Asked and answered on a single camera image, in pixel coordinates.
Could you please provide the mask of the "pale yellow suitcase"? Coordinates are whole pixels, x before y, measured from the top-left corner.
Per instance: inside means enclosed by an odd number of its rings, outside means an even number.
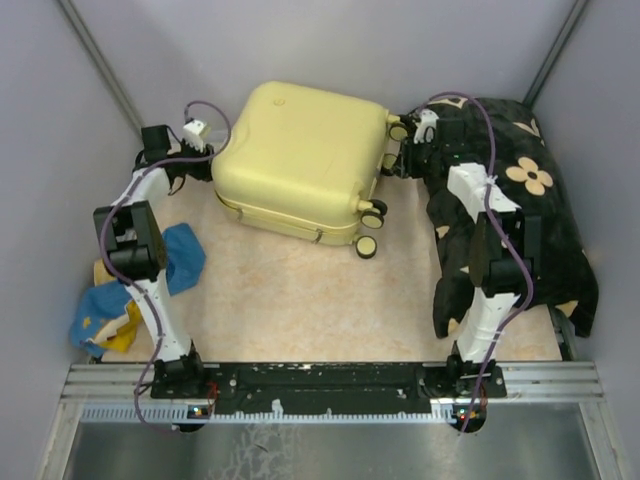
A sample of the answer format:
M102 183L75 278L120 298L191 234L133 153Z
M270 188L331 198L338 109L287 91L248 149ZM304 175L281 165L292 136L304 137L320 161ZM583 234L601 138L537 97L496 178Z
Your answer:
M386 204L374 192L399 118L375 102L269 81L248 97L230 141L212 162L229 216L314 244L373 258Z

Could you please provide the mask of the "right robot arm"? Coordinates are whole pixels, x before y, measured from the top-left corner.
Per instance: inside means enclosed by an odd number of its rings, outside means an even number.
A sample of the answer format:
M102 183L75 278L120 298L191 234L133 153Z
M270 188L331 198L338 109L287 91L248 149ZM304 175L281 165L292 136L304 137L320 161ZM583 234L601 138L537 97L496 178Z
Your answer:
M473 300L446 372L448 387L461 396L473 393L490 375L500 337L531 303L541 246L540 217L526 213L498 185L496 133L489 115L481 117L488 133L487 160L471 145L471 126L462 119L422 109L389 127L399 153L388 171L417 178L435 169L474 224L468 263Z

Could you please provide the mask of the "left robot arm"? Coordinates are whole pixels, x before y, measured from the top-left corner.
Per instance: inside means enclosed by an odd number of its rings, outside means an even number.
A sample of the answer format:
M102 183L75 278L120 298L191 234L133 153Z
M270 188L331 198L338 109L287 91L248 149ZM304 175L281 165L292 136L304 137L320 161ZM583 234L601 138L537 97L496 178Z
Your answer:
M153 207L179 177L208 180L214 149L206 143L208 125L201 120L186 121L176 153L170 152L169 133L167 126L142 129L143 150L131 181L111 205L94 211L93 220L105 266L125 285L155 343L156 376L194 397L206 389L208 373L171 308L169 255Z

